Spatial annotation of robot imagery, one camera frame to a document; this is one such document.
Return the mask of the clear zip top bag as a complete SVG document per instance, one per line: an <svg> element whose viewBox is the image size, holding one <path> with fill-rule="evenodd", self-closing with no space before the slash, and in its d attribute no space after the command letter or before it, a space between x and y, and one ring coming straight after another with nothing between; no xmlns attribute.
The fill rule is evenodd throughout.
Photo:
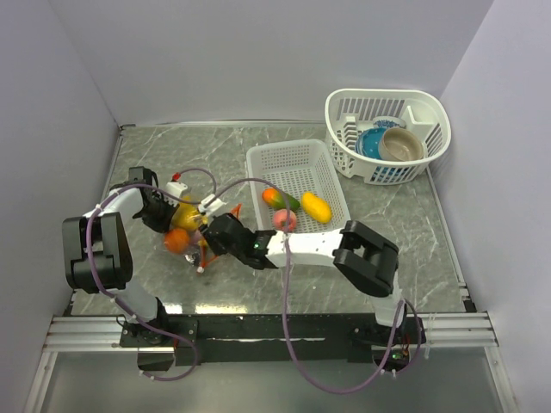
<svg viewBox="0 0 551 413"><path fill-rule="evenodd" d="M183 256L197 274L202 274L218 258L214 253L208 255L210 247L200 232L200 226L206 224L207 217L201 215L196 206L180 202L164 234L164 247L172 254Z"/></svg>

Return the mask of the fake pink peach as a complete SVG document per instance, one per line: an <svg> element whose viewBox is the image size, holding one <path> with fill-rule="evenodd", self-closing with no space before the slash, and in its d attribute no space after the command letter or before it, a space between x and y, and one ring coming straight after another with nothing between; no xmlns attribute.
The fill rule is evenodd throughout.
<svg viewBox="0 0 551 413"><path fill-rule="evenodd" d="M293 232L297 226L297 217L293 211L278 210L272 218L272 225L278 231Z"/></svg>

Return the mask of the fake green orange mango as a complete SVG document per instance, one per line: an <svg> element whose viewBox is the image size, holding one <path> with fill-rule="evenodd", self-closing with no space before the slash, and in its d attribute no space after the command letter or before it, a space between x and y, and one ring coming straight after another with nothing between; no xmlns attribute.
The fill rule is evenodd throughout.
<svg viewBox="0 0 551 413"><path fill-rule="evenodd" d="M300 202L292 195L280 192L274 188L266 188L262 193L263 201L275 210L289 209L293 212L300 209Z"/></svg>

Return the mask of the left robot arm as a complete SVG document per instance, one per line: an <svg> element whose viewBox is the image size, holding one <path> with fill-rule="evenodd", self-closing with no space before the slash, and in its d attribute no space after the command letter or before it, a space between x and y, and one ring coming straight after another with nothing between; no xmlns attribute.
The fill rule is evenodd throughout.
<svg viewBox="0 0 551 413"><path fill-rule="evenodd" d="M152 346L167 342L171 325L160 299L133 279L125 223L140 219L156 233L169 231L176 204L157 187L155 172L132 167L128 180L113 186L108 198L94 210L62 223L68 285L109 298L124 317L123 331Z"/></svg>

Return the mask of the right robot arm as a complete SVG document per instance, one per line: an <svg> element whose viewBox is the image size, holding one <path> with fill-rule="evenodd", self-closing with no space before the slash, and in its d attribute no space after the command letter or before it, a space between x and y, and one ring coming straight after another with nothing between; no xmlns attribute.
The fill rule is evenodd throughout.
<svg viewBox="0 0 551 413"><path fill-rule="evenodd" d="M200 233L217 256L231 255L256 270L282 268L284 317L294 265L335 268L357 291L369 296L383 341L397 342L407 331L406 301L397 280L399 248L359 221L312 233L252 231L225 213L201 225Z"/></svg>

